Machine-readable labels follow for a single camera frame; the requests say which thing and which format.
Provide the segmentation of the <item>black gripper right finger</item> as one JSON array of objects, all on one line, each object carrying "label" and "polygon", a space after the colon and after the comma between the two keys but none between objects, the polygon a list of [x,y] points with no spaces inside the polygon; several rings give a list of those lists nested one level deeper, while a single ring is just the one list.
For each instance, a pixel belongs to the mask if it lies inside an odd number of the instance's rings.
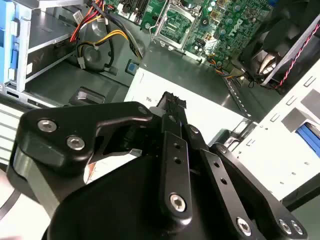
[{"label": "black gripper right finger", "polygon": [[221,143],[211,147],[187,122],[186,102],[176,99],[175,116],[182,121],[191,153],[218,202],[224,229],[219,240],[306,240],[301,223]]}]

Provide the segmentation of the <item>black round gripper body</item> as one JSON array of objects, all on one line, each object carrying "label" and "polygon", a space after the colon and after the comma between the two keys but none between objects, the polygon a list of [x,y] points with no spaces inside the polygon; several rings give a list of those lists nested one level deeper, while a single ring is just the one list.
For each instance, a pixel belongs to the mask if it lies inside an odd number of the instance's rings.
[{"label": "black round gripper body", "polygon": [[160,165],[134,159],[69,195],[48,226],[49,240],[230,240],[232,234],[208,181],[190,172],[192,220],[177,233],[159,204]]}]

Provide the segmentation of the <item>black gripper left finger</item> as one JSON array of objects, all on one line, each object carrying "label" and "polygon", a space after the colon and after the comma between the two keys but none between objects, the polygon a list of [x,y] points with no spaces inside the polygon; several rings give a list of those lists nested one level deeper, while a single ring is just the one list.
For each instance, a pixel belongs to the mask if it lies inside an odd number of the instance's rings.
[{"label": "black gripper left finger", "polygon": [[72,193],[132,160],[160,166],[160,211],[173,225],[192,219],[188,145],[165,92],[155,111],[136,101],[37,109],[19,121],[9,180],[49,216]]}]

